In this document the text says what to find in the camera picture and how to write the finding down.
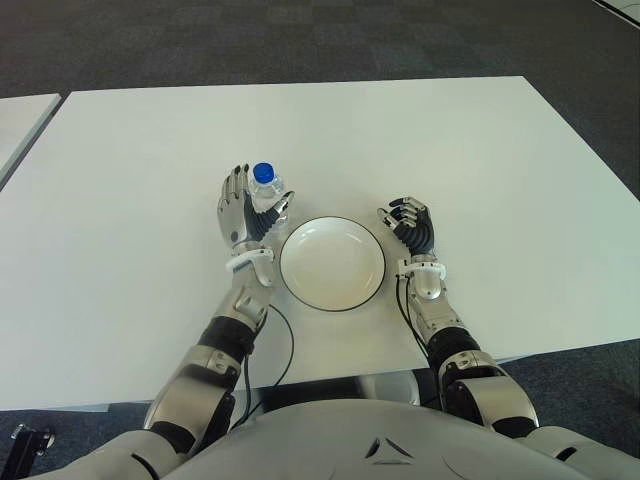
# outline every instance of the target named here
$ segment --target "white bowl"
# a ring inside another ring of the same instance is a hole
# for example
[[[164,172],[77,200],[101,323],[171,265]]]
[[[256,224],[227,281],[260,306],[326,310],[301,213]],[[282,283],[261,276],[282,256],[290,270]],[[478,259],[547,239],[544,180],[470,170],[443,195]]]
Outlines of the white bowl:
[[[385,260],[376,238],[362,225],[321,217],[289,235],[280,255],[282,278],[301,302],[332,312],[358,307],[375,295]]]

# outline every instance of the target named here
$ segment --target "water bottle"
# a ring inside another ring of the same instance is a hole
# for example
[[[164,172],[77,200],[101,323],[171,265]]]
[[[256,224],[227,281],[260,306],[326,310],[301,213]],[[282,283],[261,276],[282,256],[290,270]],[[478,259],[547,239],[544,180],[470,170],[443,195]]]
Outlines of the water bottle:
[[[253,178],[249,180],[249,192],[256,212],[266,212],[285,194],[284,181],[276,175],[271,164],[258,163],[253,167]],[[285,210],[272,228],[275,230],[286,225],[287,220]]]

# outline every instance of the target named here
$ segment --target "wire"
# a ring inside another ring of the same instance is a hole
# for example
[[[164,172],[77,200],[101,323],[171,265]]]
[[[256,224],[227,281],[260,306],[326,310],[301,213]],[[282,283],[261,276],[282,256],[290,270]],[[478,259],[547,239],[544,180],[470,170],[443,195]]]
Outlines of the wire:
[[[400,313],[402,314],[402,318],[404,318],[405,323],[411,330],[411,333],[413,333],[413,338],[416,340],[416,343],[418,344],[418,348],[422,352],[422,355],[424,355],[424,358],[427,360],[427,362],[429,362],[429,355],[427,354],[427,344],[424,342],[420,334],[416,331],[413,324],[411,323],[411,310],[409,308],[409,284],[410,283],[411,283],[411,278],[407,278],[407,285],[405,289],[405,303],[406,303],[407,312],[405,313],[404,309],[402,308],[402,302],[400,301],[400,276],[396,275],[396,302],[398,304],[398,310],[400,310]],[[440,406],[440,410],[444,410],[442,405],[442,396],[440,395],[440,385],[437,378],[435,381],[435,387],[436,387],[436,396],[430,398],[428,401],[424,403],[425,404],[431,403],[437,399],[438,405]]]
[[[238,425],[242,425],[244,422],[246,422],[247,418],[249,418],[249,415],[250,415],[249,409],[251,408],[251,384],[249,383],[249,355],[246,355],[244,357],[244,367],[242,368],[242,370],[244,370],[243,372],[244,388],[245,388],[247,400],[244,406],[244,412],[242,413],[242,416],[238,419],[236,423],[233,424],[233,426],[231,427],[231,430],[236,428]]]
[[[296,341],[295,341],[295,337],[293,336],[293,329],[291,328],[291,324],[289,323],[289,320],[287,319],[285,314],[282,313],[280,311],[280,309],[278,307],[276,307],[275,305],[269,305],[269,307],[271,307],[273,310],[275,310],[278,313],[278,315],[280,315],[282,320],[284,320],[284,323],[287,325],[287,328],[289,329],[289,337],[291,338],[291,353],[289,354],[289,360],[287,361],[287,366],[284,367],[284,371],[282,372],[282,374],[280,375],[278,380],[276,380],[276,382],[271,386],[271,388],[273,388],[273,387],[277,387],[278,385],[280,385],[280,382],[284,379],[285,375],[289,372],[289,367],[291,367],[291,362],[293,361],[293,354],[295,352]],[[247,385],[247,386],[249,385],[248,376],[246,376],[246,375],[245,375],[245,385]],[[253,413],[258,408],[260,408],[260,406],[262,405],[263,401],[264,401],[264,398],[261,399],[251,410],[249,410],[249,408],[251,407],[251,395],[248,394],[247,395],[247,405],[245,406],[245,413],[243,413],[242,417],[240,417],[240,419],[236,423],[233,424],[233,427],[231,427],[231,430],[233,430],[236,427],[239,427],[244,422],[246,422],[249,419],[249,417],[251,417],[251,415],[253,415]]]
[[[398,276],[398,275],[396,275],[396,303],[398,304],[398,309],[400,310],[400,313],[402,314],[402,318],[404,318],[404,321],[407,324],[407,327],[409,327],[409,330],[411,330],[411,333],[413,334],[413,338],[415,339],[416,343],[418,344],[418,348],[420,349],[420,351],[422,352],[424,357],[427,359],[427,361],[429,361],[429,357],[427,355],[427,345],[426,345],[426,343],[424,343],[424,340],[422,339],[420,334],[413,327],[410,318],[404,312],[404,308],[402,308],[402,302],[400,301],[400,276]]]

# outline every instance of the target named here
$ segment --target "robotic arm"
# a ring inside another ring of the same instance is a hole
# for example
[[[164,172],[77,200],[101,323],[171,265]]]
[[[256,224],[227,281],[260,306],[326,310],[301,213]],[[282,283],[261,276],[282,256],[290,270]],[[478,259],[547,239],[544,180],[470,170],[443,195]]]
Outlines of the robotic arm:
[[[249,166],[226,178],[218,221],[232,250],[231,289],[197,345],[191,347],[147,413],[144,429],[127,432],[42,480],[156,480],[227,433],[231,396],[243,359],[253,351],[273,293],[273,252],[260,245],[288,208],[293,192],[256,213],[248,191]]]
[[[429,210],[414,198],[392,201],[378,216],[402,241],[411,261],[399,273],[409,282],[409,303],[446,412],[512,438],[524,437],[538,419],[529,397],[483,352],[447,299],[446,270],[434,254]]]
[[[411,254],[410,262],[399,262],[399,274],[408,282],[416,336],[437,375],[443,410],[468,421],[393,402],[331,400],[281,409],[212,445],[229,429],[231,392],[273,292],[273,252],[260,242],[293,197],[289,192],[256,213],[248,169],[231,172],[218,204],[232,250],[231,289],[151,405],[144,429],[37,478],[638,478],[632,457],[568,430],[537,428],[526,393],[450,306],[429,210],[410,197],[378,214]]]
[[[151,405],[144,428],[167,439],[177,453],[193,456],[229,428],[241,363],[253,351],[273,293],[273,252],[259,242],[287,209],[289,192],[256,213],[248,192],[249,166],[236,167],[222,187],[218,220],[232,249],[231,290],[200,341],[193,346]]]

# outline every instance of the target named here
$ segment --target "dark gray carpet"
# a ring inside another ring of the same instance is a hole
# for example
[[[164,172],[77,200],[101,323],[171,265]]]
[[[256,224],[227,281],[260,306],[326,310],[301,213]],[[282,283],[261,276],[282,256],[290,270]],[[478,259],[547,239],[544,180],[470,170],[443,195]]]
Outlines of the dark gray carpet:
[[[488,75],[524,75],[640,195],[640,33],[589,0],[0,0],[0,97]],[[640,456],[640,342],[509,370],[544,424]],[[144,409],[2,413],[0,463],[19,421],[59,432],[43,471],[137,428]]]

